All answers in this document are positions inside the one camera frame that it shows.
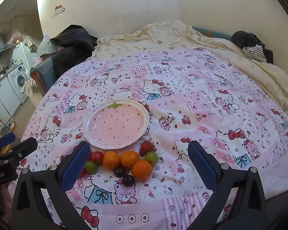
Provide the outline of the pink strawberry plate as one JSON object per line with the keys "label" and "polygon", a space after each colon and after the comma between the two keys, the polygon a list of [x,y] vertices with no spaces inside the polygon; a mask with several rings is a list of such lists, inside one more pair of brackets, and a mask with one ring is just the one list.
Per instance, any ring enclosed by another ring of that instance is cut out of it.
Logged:
{"label": "pink strawberry plate", "polygon": [[148,124],[149,113],[141,103],[130,99],[110,100],[88,115],[83,134],[92,146],[119,150],[139,140]]}

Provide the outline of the red cherry tomato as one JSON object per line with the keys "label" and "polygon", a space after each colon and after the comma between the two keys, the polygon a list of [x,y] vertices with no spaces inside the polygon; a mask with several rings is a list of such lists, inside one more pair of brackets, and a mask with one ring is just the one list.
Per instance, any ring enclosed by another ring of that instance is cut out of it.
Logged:
{"label": "red cherry tomato", "polygon": [[100,151],[95,151],[90,154],[90,160],[95,162],[97,165],[101,165],[103,162],[103,153]]}
{"label": "red cherry tomato", "polygon": [[86,174],[87,174],[86,169],[83,168],[82,171],[81,171],[80,174],[79,174],[79,178],[81,179],[82,177],[85,177]]}
{"label": "red cherry tomato", "polygon": [[87,161],[92,161],[91,157],[92,157],[92,152],[89,153]]}

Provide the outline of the dark purple grape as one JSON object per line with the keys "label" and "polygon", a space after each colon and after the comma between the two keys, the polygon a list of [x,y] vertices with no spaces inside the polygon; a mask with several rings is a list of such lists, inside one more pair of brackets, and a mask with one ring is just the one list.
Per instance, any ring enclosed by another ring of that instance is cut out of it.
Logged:
{"label": "dark purple grape", "polygon": [[116,177],[122,178],[127,174],[127,171],[123,166],[119,165],[113,169],[113,173]]}
{"label": "dark purple grape", "polygon": [[132,187],[135,185],[135,178],[131,175],[125,175],[123,178],[122,178],[122,184],[125,186],[125,187]]}

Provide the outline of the green grape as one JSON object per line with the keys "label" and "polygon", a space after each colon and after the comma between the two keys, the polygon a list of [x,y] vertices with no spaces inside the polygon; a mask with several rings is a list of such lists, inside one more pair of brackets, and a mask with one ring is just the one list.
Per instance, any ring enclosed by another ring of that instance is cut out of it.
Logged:
{"label": "green grape", "polygon": [[84,168],[88,174],[95,174],[98,171],[98,165],[90,160],[85,163]]}
{"label": "green grape", "polygon": [[156,152],[150,151],[145,154],[144,159],[153,167],[158,162],[158,155]]}

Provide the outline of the white kitchen cabinet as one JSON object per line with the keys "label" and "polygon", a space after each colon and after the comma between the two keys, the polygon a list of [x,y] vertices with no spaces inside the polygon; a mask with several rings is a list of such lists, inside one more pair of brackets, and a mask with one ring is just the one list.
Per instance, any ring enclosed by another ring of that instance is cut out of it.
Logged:
{"label": "white kitchen cabinet", "polygon": [[0,80],[0,120],[6,125],[21,102],[7,77]]}

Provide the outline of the blue orange chair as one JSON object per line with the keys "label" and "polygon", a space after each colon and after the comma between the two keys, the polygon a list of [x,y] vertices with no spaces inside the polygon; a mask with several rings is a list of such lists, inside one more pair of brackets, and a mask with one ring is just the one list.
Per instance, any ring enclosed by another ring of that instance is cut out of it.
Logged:
{"label": "blue orange chair", "polygon": [[58,79],[58,73],[52,59],[47,58],[32,67],[30,77],[36,82],[41,95],[44,96]]}

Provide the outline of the cream floral blanket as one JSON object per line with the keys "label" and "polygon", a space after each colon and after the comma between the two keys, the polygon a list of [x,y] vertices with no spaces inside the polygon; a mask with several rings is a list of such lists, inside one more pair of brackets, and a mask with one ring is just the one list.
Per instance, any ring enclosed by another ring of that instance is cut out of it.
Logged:
{"label": "cream floral blanket", "polygon": [[133,34],[99,38],[91,59],[110,59],[144,51],[195,47],[212,51],[247,74],[288,116],[288,75],[285,71],[270,63],[250,60],[232,42],[204,36],[180,20],[147,24]]}

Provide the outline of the white washing machine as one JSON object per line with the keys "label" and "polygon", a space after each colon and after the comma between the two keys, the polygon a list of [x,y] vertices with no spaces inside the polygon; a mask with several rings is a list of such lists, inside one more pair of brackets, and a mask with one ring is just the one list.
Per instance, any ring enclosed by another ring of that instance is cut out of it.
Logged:
{"label": "white washing machine", "polygon": [[19,64],[16,66],[11,72],[8,73],[7,78],[21,104],[24,104],[28,99],[28,95],[24,94],[24,92],[21,92],[21,89],[29,80],[29,76],[23,65]]}

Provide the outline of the red strawberry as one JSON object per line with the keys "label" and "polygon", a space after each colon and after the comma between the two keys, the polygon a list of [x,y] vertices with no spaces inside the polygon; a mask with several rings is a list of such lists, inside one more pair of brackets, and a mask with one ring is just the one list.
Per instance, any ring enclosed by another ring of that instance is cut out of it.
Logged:
{"label": "red strawberry", "polygon": [[148,152],[154,151],[154,145],[150,141],[142,142],[139,150],[140,157],[145,156]]}

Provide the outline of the orange mandarin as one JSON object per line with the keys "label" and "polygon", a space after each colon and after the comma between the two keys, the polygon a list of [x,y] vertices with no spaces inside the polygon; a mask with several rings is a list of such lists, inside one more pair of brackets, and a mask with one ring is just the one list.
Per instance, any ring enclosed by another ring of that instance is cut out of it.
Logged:
{"label": "orange mandarin", "polygon": [[113,170],[120,164],[120,157],[114,151],[107,151],[102,160],[102,165],[107,170]]}
{"label": "orange mandarin", "polygon": [[132,167],[132,175],[137,181],[145,181],[152,172],[152,166],[145,160],[136,162]]}
{"label": "orange mandarin", "polygon": [[140,161],[140,157],[135,151],[124,151],[120,156],[121,165],[128,169],[131,169],[138,161]]}

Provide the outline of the white plastic bag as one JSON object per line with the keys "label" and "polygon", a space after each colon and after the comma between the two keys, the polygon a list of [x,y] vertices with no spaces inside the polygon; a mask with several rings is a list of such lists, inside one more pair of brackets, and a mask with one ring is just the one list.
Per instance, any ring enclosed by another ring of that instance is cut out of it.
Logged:
{"label": "white plastic bag", "polygon": [[45,35],[43,40],[41,41],[38,49],[37,49],[38,55],[44,55],[54,52],[54,48],[52,46],[52,43],[50,41],[50,38],[48,35]]}

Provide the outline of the striped garment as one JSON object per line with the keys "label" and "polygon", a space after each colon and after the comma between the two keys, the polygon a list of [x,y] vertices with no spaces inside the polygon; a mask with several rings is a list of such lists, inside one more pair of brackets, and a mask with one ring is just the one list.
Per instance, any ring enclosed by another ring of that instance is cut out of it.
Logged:
{"label": "striped garment", "polygon": [[264,48],[261,45],[255,45],[253,47],[246,46],[241,50],[246,58],[267,63],[267,58],[264,55]]}

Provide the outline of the black clothes pile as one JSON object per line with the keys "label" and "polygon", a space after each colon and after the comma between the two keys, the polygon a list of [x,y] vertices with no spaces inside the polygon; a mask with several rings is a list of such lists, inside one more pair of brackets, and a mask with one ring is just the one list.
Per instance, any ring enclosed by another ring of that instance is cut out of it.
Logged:
{"label": "black clothes pile", "polygon": [[238,46],[240,49],[246,46],[255,46],[261,45],[264,48],[264,55],[267,58],[267,63],[273,64],[273,52],[269,49],[266,49],[265,44],[262,43],[256,35],[248,33],[245,31],[237,31],[231,37],[232,43]]}

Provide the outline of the beige towel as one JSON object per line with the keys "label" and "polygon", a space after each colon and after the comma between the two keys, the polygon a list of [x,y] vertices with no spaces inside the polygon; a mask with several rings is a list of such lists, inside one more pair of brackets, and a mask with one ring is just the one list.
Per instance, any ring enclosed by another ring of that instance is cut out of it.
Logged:
{"label": "beige towel", "polygon": [[36,82],[32,78],[30,78],[28,81],[24,83],[20,92],[30,97],[33,96],[35,93],[38,93],[39,89]]}

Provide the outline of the pink Hello Kitty quilt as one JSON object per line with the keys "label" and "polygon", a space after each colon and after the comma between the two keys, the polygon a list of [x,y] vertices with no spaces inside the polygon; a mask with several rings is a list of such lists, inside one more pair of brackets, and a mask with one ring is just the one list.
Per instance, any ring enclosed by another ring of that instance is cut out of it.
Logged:
{"label": "pink Hello Kitty quilt", "polygon": [[67,191],[91,229],[186,229],[210,199],[188,154],[198,141],[219,162],[265,169],[288,151],[288,116],[253,80],[201,47],[89,60],[65,72],[31,118],[24,138],[38,147],[18,168],[45,170],[86,140],[83,124],[107,101],[130,99],[149,113],[145,134],[113,149],[154,145],[149,178],[125,187],[100,165]]}

